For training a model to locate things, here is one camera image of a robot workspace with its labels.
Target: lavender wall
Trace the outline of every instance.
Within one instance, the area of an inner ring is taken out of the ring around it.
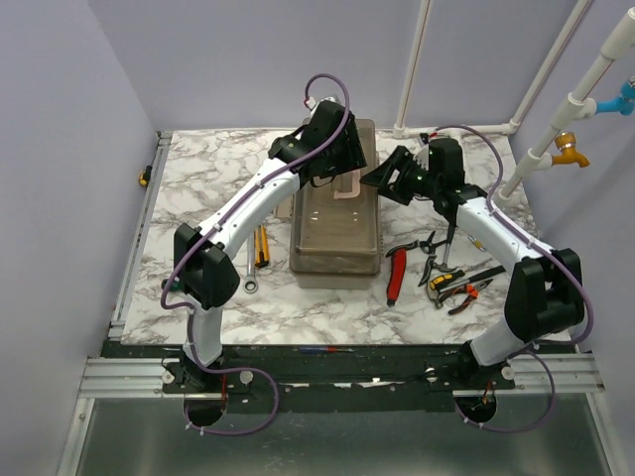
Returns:
[[[156,135],[82,0],[0,16],[0,474],[55,474]]]
[[[294,126],[304,83],[319,71],[345,81],[359,117],[392,127],[420,5],[89,3],[159,129]],[[574,4],[435,2],[408,125],[509,120]]]
[[[435,2],[406,125],[508,122],[574,5]]]
[[[577,84],[614,26],[632,7],[626,0],[595,0],[554,68],[534,107],[513,137],[516,159],[532,147],[556,106]],[[635,51],[615,63],[591,93],[615,97],[635,74]],[[534,216],[547,241],[571,247],[582,258],[584,285],[592,297],[595,330],[589,340],[600,366],[613,417],[631,469],[635,469],[635,391],[632,276],[635,243],[635,116],[605,114],[576,122],[577,149],[590,167],[553,168],[526,180]]]
[[[296,126],[305,82],[339,76],[353,111],[392,125],[417,0],[94,0],[158,129]],[[336,92],[317,85],[316,96]]]

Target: yellow screwdriver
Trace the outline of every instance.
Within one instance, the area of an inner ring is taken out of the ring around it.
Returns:
[[[474,266],[470,266],[469,268],[465,270],[458,270],[458,271],[454,271],[453,273],[446,273],[444,275],[437,276],[436,278],[430,281],[430,289],[433,291],[437,291],[439,288],[445,288],[449,284],[456,281],[457,279],[465,276],[465,273],[469,273],[470,271],[475,271],[485,266],[490,261],[492,261],[492,259],[488,258],[485,261],[481,261],[480,263]]]
[[[258,228],[254,230],[254,237],[256,268],[264,268],[269,265],[269,243],[267,243],[267,230],[263,225],[258,225]]]

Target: plastic storage box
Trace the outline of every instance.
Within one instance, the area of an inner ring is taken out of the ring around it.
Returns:
[[[375,124],[355,122],[367,166],[296,194],[289,267],[301,288],[366,290],[379,275],[377,190],[359,183],[377,167]]]

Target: brass valve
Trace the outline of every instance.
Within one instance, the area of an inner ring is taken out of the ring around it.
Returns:
[[[574,162],[581,168],[590,165],[588,159],[575,149],[575,134],[573,132],[563,132],[556,138],[554,143],[561,154],[552,157],[552,165],[561,166],[573,164]]]

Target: cable clip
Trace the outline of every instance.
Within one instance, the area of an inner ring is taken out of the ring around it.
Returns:
[[[316,99],[313,96],[309,96],[309,98],[305,99],[303,103],[305,104],[305,107],[309,110],[312,110],[314,107],[316,107],[316,104],[318,104],[316,102]]]

